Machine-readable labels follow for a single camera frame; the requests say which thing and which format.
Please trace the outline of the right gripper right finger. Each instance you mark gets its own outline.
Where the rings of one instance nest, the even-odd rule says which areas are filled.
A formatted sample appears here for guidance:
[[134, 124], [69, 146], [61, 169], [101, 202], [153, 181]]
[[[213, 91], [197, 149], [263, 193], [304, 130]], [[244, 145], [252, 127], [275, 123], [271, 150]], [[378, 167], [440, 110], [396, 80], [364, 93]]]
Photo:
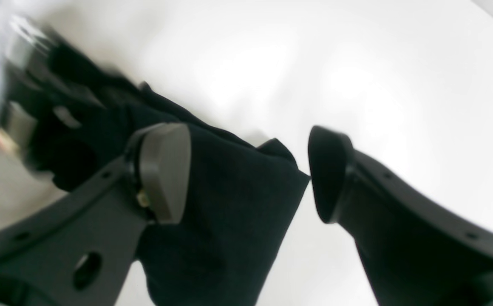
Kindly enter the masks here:
[[493, 306], [493, 232], [433, 202], [350, 138], [314, 126], [317, 213], [353, 238], [380, 306]]

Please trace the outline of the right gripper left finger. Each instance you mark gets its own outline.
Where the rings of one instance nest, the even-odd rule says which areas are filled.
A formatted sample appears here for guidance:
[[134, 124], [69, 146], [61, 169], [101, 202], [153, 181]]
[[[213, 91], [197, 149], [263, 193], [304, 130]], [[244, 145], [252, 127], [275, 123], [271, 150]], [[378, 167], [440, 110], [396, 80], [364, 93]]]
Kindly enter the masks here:
[[0, 230], [0, 305], [116, 304], [145, 229], [184, 215], [191, 147], [184, 123], [138, 130], [82, 186]]

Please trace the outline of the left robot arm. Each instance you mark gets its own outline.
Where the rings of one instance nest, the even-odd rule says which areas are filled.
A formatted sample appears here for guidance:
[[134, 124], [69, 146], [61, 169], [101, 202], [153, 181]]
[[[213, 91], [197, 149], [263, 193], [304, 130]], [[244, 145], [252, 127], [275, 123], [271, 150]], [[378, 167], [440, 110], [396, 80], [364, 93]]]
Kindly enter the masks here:
[[0, 14], [0, 150], [23, 159], [40, 125], [57, 116], [68, 128], [81, 107], [102, 107], [85, 86], [52, 66], [67, 43], [52, 29], [16, 12]]

